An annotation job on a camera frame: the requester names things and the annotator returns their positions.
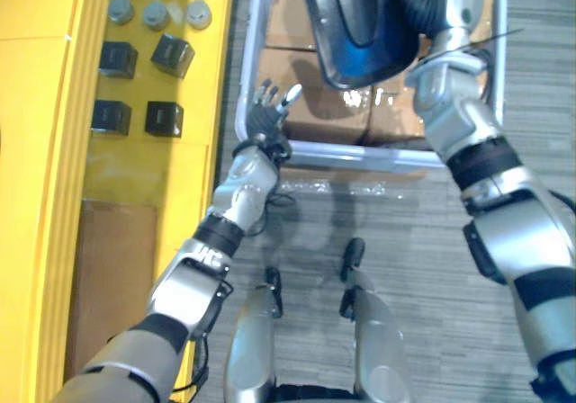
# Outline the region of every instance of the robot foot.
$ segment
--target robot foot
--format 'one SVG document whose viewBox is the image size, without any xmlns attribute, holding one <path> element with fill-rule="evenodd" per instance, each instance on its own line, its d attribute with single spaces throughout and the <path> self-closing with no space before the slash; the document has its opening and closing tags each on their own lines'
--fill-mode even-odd
<svg viewBox="0 0 576 403">
<path fill-rule="evenodd" d="M 264 270 L 264 280 L 270 285 L 272 294 L 274 295 L 276 307 L 274 309 L 273 317 L 281 318 L 284 313 L 284 308 L 282 304 L 282 279 L 280 278 L 280 271 L 278 268 L 268 266 Z"/>
<path fill-rule="evenodd" d="M 348 242 L 342 255 L 342 266 L 340 267 L 340 280 L 343 283 L 347 282 L 348 273 L 352 271 L 352 268 L 360 266 L 365 246 L 366 244 L 361 238 L 352 238 Z"/>
</svg>

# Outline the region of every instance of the robotic hand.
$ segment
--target robotic hand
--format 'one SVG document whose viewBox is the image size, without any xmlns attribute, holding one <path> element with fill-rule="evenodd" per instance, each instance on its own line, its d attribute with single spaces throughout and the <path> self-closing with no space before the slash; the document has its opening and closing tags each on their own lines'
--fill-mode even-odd
<svg viewBox="0 0 576 403">
<path fill-rule="evenodd" d="M 231 257 L 260 219 L 277 185 L 278 168 L 291 155 L 282 124 L 302 87 L 295 85 L 273 106 L 277 88 L 270 85 L 265 81 L 256 93 L 247 117 L 250 139 L 235 150 L 207 217 L 158 279 L 147 316 L 113 338 L 65 384 L 54 403 L 168 401 L 185 343 L 211 332 L 231 291 L 224 280 Z"/>
<path fill-rule="evenodd" d="M 414 108 L 430 146 L 462 190 L 464 229 L 480 273 L 507 284 L 520 334 L 546 402 L 576 399 L 574 220 L 522 165 L 476 76 L 483 62 L 464 51 L 482 0 L 404 0 L 407 20 L 433 40 L 409 73 Z"/>
</svg>

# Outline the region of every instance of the yellow table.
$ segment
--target yellow table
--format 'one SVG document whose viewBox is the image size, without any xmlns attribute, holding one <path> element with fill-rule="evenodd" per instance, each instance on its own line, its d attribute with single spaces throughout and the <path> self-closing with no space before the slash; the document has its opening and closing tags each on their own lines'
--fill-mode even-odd
<svg viewBox="0 0 576 403">
<path fill-rule="evenodd" d="M 206 0 L 206 30 L 164 30 L 195 50 L 182 80 L 149 62 L 161 32 L 140 23 L 150 0 L 131 1 L 135 17 L 118 26 L 106 21 L 109 0 L 0 0 L 3 401 L 47 401 L 61 387 L 83 195 L 158 207 L 157 274 L 210 199 L 231 0 Z M 190 0 L 160 1 L 184 10 Z M 97 75 L 104 35 L 138 50 L 134 79 Z M 131 106 L 128 137 L 90 135 L 95 97 Z M 184 108 L 182 138 L 144 132 L 148 100 Z"/>
</svg>

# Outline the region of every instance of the gray cylindrical object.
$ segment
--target gray cylindrical object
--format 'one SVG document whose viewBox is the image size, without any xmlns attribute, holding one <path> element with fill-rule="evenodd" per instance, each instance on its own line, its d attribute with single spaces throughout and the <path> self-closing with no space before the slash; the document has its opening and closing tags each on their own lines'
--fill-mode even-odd
<svg viewBox="0 0 576 403">
<path fill-rule="evenodd" d="M 203 30 L 212 22 L 210 7 L 204 0 L 194 0 L 186 8 L 186 20 L 196 30 Z"/>
<path fill-rule="evenodd" d="M 159 1 L 148 4 L 142 12 L 142 21 L 152 30 L 160 31 L 169 21 L 168 10 Z"/>
<path fill-rule="evenodd" d="M 108 17 L 119 25 L 134 17 L 134 8 L 130 0 L 112 0 L 108 6 Z"/>
</svg>

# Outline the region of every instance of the wire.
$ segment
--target wire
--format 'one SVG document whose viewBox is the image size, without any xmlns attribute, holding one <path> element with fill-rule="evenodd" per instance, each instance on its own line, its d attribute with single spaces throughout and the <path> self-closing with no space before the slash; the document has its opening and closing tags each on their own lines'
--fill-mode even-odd
<svg viewBox="0 0 576 403">
<path fill-rule="evenodd" d="M 516 28 L 515 30 L 506 31 L 506 32 L 503 32 L 503 33 L 501 33 L 501 34 L 495 34 L 495 35 L 493 35 L 493 36 L 490 36 L 488 39 L 478 40 L 478 41 L 475 41 L 475 42 L 467 43 L 467 44 L 465 44 L 465 45 L 463 45 L 463 46 L 459 46 L 458 48 L 449 49 L 449 50 L 445 50 L 445 51 L 442 51 L 442 52 L 438 52 L 437 54 L 429 55 L 429 56 L 427 56 L 426 58 L 424 58 L 424 61 L 422 62 L 422 64 L 429 63 L 431 60 L 433 60 L 433 59 L 435 59 L 435 58 L 438 58 L 438 57 L 441 57 L 441 56 L 443 56 L 443 55 L 445 55 L 445 54 L 448 54 L 448 53 L 450 53 L 450 52 L 456 52 L 456 51 L 458 51 L 458 50 L 464 50 L 464 49 L 477 49 L 477 48 L 479 48 L 483 43 L 488 43 L 489 41 L 493 41 L 493 40 L 499 39 L 500 37 L 505 37 L 505 36 L 509 36 L 509 35 L 512 35 L 512 34 L 516 34 L 516 33 L 522 32 L 523 30 L 524 30 L 523 28 Z"/>
<path fill-rule="evenodd" d="M 225 280 L 222 280 L 221 285 L 226 287 L 226 291 L 223 293 L 222 296 L 223 298 L 222 302 L 223 302 L 234 292 L 234 286 L 232 286 L 229 282 L 226 282 Z M 188 403 L 194 400 L 194 398 L 198 395 L 198 392 L 200 392 L 200 389 L 202 388 L 203 384 L 207 380 L 208 361 L 210 360 L 210 351 L 208 349 L 208 334 L 204 334 L 202 336 L 202 347 L 204 352 L 204 361 L 202 362 L 202 367 L 198 369 L 198 371 L 193 375 L 192 379 L 187 384 L 185 384 L 183 387 L 174 388 L 172 390 L 172 393 L 174 394 L 177 392 L 189 390 L 191 387 L 196 385 L 196 392 L 190 397 Z"/>
<path fill-rule="evenodd" d="M 202 367 L 193 375 L 192 379 L 187 384 L 185 384 L 183 387 L 180 387 L 180 388 L 174 388 L 172 390 L 173 393 L 189 390 L 191 387 L 193 387 L 194 385 L 196 385 L 198 383 L 198 380 L 206 372 L 206 369 L 208 368 L 208 360 L 210 359 L 210 352 L 208 350 L 208 336 L 207 335 L 202 337 L 202 346 L 203 346 L 203 351 L 204 351 L 204 361 L 202 362 Z M 196 392 L 194 393 L 194 395 L 198 394 L 198 391 L 200 390 L 200 388 L 201 387 L 198 387 L 196 389 Z"/>
<path fill-rule="evenodd" d="M 561 193 L 555 192 L 554 190 L 550 190 L 549 192 L 554 198 L 556 198 L 560 202 L 563 202 L 568 208 L 571 209 L 571 211 L 574 214 L 576 214 L 576 203 L 574 203 L 574 201 L 572 199 L 570 199 L 568 196 L 565 196 Z"/>
<path fill-rule="evenodd" d="M 256 223 L 256 225 L 250 230 L 246 237 L 252 238 L 257 237 L 258 235 L 262 234 L 266 229 L 266 224 L 268 223 L 268 207 L 276 207 L 276 208 L 287 208 L 291 207 L 296 203 L 296 199 L 288 193 L 273 193 L 271 194 L 264 206 L 264 212 L 262 213 L 262 217 Z"/>
</svg>

